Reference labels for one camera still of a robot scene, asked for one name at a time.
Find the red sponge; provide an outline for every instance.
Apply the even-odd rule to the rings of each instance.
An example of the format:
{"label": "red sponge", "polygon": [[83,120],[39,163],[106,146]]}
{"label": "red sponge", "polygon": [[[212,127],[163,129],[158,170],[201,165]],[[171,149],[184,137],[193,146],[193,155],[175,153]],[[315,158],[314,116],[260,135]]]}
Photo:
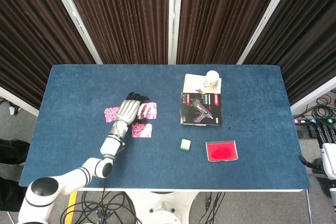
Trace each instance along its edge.
{"label": "red sponge", "polygon": [[207,142],[206,150],[209,162],[233,161],[238,159],[236,142],[234,140]]}

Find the green cube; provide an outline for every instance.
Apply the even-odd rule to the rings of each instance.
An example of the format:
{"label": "green cube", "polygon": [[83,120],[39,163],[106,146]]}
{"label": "green cube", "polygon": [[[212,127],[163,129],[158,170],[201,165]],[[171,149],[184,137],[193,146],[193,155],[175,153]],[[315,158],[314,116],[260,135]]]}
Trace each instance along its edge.
{"label": "green cube", "polygon": [[191,144],[191,141],[190,141],[190,140],[182,139],[182,142],[181,142],[181,149],[182,149],[182,150],[185,150],[185,151],[189,151],[189,149],[190,149],[190,144]]}

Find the pink cloth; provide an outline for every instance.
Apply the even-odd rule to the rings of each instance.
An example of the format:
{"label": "pink cloth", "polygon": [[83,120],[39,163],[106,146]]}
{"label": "pink cloth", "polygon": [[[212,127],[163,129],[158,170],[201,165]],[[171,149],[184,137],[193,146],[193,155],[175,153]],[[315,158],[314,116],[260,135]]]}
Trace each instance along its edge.
{"label": "pink cloth", "polygon": [[156,102],[143,103],[138,111],[138,119],[156,119]]}
{"label": "pink cloth", "polygon": [[[105,109],[104,114],[107,123],[113,122],[117,119],[119,108],[120,107],[112,107]],[[156,102],[143,103],[139,108],[138,119],[156,119],[156,113]]]}
{"label": "pink cloth", "polygon": [[134,123],[132,137],[152,137],[152,125],[150,123]]}

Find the brown curtain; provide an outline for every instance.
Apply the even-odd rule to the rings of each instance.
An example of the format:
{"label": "brown curtain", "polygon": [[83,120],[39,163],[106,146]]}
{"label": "brown curtain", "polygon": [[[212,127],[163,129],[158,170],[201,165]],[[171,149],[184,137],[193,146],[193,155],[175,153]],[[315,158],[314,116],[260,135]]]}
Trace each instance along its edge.
{"label": "brown curtain", "polygon": [[235,64],[270,0],[182,0],[177,63]]}
{"label": "brown curtain", "polygon": [[104,63],[167,63],[169,0],[73,0]]}
{"label": "brown curtain", "polygon": [[39,108],[58,63],[94,63],[61,0],[0,0],[0,86]]}
{"label": "brown curtain", "polygon": [[281,0],[245,64],[281,66],[291,104],[336,76],[336,0]]}

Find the blue table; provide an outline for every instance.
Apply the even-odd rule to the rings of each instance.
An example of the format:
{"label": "blue table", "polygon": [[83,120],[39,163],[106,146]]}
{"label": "blue table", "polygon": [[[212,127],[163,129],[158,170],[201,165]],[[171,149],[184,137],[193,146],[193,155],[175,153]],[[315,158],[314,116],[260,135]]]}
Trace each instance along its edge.
{"label": "blue table", "polygon": [[[186,73],[222,78],[222,126],[180,124]],[[157,103],[151,138],[125,138],[107,187],[167,190],[309,188],[280,68],[258,65],[56,65],[40,108],[20,185],[64,174],[99,152],[112,123],[104,110],[130,91]],[[180,150],[182,138],[192,141]],[[235,140],[239,159],[210,163],[205,142]],[[87,186],[102,188],[94,178]]]}

